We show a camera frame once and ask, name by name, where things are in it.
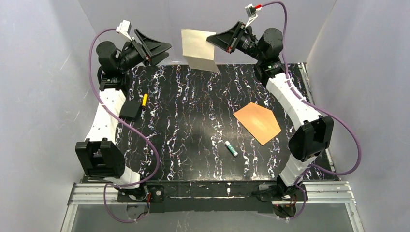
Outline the beige letter paper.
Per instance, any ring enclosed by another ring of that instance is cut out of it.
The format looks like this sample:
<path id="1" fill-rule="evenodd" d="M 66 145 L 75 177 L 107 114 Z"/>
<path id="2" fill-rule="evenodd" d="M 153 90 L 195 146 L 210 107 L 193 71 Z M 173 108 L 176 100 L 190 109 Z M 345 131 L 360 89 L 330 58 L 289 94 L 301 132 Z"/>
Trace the beige letter paper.
<path id="1" fill-rule="evenodd" d="M 215 32 L 182 29 L 182 53 L 191 69 L 219 73 L 214 61 L 215 47 L 206 39 Z"/>

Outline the orange brown envelope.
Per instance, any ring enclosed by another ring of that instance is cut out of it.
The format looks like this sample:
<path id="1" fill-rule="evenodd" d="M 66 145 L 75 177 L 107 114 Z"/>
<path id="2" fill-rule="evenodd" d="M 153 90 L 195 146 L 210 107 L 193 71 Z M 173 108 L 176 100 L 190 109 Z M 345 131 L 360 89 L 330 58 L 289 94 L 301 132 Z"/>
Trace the orange brown envelope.
<path id="1" fill-rule="evenodd" d="M 281 132 L 273 111 L 252 102 L 235 112 L 234 117 L 261 145 Z"/>

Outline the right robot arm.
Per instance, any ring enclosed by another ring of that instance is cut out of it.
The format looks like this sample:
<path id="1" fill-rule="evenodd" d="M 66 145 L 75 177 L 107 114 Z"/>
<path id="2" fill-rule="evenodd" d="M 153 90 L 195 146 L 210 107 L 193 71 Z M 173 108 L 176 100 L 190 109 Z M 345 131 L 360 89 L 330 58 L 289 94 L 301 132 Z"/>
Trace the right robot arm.
<path id="1" fill-rule="evenodd" d="M 293 123 L 295 133 L 288 142 L 291 154 L 285 168 L 274 185 L 256 192 L 258 195 L 270 194 L 274 197 L 292 196 L 302 191 L 299 183 L 304 172 L 329 147 L 334 128 L 334 121 L 330 116 L 322 116 L 308 106 L 304 98 L 297 96 L 299 91 L 287 77 L 288 66 L 279 59 L 279 54 L 284 49 L 284 37 L 283 31 L 268 28 L 257 39 L 251 27 L 238 21 L 228 31 L 206 38 L 207 42 L 229 54 L 239 50 L 256 59 L 256 79 L 274 95 Z"/>

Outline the green white glue stick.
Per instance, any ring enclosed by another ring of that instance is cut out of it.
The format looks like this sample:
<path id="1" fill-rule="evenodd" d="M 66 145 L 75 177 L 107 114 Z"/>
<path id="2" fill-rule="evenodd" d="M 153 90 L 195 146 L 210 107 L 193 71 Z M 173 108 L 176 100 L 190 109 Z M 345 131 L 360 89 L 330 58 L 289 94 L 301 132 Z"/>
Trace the green white glue stick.
<path id="1" fill-rule="evenodd" d="M 238 156 L 238 152 L 235 150 L 235 148 L 231 145 L 229 141 L 225 141 L 224 144 L 234 157 Z"/>

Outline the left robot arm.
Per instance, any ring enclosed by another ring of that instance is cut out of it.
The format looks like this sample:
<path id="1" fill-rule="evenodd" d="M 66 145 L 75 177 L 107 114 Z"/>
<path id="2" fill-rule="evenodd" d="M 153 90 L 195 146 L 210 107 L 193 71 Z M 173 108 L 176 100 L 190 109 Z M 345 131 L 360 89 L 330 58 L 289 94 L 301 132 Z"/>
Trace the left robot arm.
<path id="1" fill-rule="evenodd" d="M 116 145 L 116 129 L 119 123 L 136 119 L 142 111 L 139 102 L 126 99 L 130 87 L 129 71 L 136 65 L 157 65 L 168 57 L 169 43 L 160 42 L 135 30 L 135 38 L 129 29 L 118 29 L 126 37 L 122 49 L 113 42 L 104 41 L 91 51 L 96 51 L 100 67 L 97 72 L 99 88 L 92 87 L 99 105 L 93 124 L 84 141 L 76 143 L 75 152 L 85 175 L 111 182 L 121 189 L 136 189 L 141 176 L 126 166 L 125 157 Z"/>

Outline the aluminium rail frame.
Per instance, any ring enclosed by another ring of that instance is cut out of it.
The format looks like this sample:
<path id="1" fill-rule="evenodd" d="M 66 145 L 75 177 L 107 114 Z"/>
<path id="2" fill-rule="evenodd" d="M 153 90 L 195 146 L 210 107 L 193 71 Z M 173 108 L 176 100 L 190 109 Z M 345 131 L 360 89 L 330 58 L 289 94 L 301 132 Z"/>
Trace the aluminium rail frame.
<path id="1" fill-rule="evenodd" d="M 62 231 L 69 232 L 80 205 L 143 206 L 153 213 L 182 211 L 257 211 L 275 212 L 277 217 L 292 217 L 296 206 L 339 203 L 345 206 L 352 229 L 363 231 L 356 200 L 348 182 L 306 181 L 302 191 L 277 196 L 273 182 L 172 182 L 157 181 L 145 186 L 140 198 L 103 183 L 80 183 L 73 186 Z"/>

